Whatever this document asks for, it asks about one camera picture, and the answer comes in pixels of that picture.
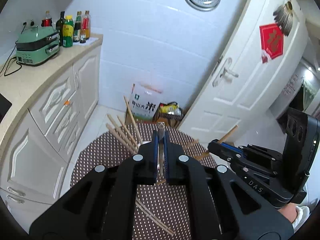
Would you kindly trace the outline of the person's right hand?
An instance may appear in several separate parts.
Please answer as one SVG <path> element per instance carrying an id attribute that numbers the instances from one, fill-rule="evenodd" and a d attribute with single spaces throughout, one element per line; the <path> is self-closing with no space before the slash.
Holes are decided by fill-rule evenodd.
<path id="1" fill-rule="evenodd" d="M 290 223 L 293 223 L 297 218 L 297 210 L 295 203 L 289 203 L 278 210 Z"/>

